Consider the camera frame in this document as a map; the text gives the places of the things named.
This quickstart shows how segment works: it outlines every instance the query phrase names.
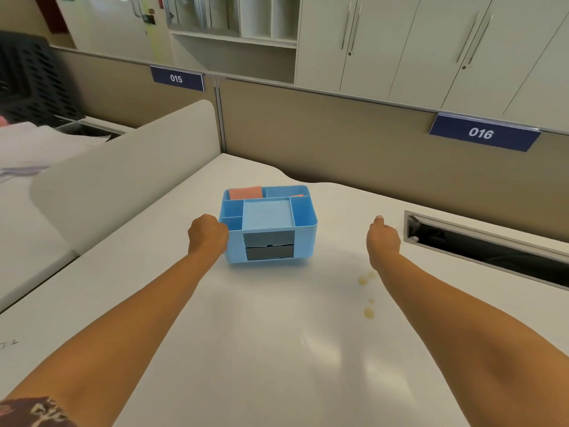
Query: white desk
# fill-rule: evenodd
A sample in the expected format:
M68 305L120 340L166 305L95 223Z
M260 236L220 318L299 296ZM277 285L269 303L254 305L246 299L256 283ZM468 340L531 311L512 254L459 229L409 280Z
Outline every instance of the white desk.
M186 229L231 187L297 184L222 155L0 316L0 394L77 331L181 258ZM309 185L319 219L306 262L229 266L204 277L117 426L466 426L405 317L370 271L369 223L405 209L569 251L564 243L335 184ZM425 270L514 315L569 353L569 291L404 243ZM374 319L363 309L374 299Z
M31 181L0 183L0 311L76 258L30 200Z

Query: light blue tray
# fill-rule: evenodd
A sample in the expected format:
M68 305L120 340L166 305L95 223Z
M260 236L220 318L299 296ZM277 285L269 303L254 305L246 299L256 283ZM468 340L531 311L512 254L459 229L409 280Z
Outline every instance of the light blue tray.
M312 256L318 220L308 187L263 187L262 192L262 199L239 200L230 200L229 190L224 192L219 221L229 228L227 261Z

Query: stack of paper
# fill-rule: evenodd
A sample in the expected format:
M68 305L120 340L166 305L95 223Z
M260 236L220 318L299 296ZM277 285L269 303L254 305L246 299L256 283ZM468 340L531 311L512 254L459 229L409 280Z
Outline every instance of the stack of paper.
M48 126L20 123L0 128L0 182L33 175L103 144L108 137L66 135Z

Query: blue sign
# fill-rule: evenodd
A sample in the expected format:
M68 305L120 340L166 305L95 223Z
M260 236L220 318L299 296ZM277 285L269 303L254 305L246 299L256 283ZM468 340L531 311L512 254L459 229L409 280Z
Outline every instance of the blue sign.
M429 134L509 150L527 151L541 132L537 128L438 114Z
M204 76L200 73L177 71L164 67L150 66L154 82L189 88L190 90L205 91Z

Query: person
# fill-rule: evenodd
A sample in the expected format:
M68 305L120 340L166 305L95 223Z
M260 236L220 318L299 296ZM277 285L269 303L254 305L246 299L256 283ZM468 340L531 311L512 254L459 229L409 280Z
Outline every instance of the person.
M194 220L188 255L45 359L0 402L0 425L110 427L194 290L224 253L228 229ZM546 339L399 253L377 217L367 250L472 426L569 425L569 358Z

